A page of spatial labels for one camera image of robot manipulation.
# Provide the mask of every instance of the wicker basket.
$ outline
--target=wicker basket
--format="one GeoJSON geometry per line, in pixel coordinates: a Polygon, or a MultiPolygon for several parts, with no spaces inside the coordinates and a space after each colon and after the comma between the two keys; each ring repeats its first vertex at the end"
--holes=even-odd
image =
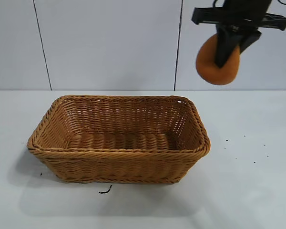
{"type": "Polygon", "coordinates": [[[175,183],[210,149],[186,98],[63,96],[28,149],[66,182],[175,183]]]}

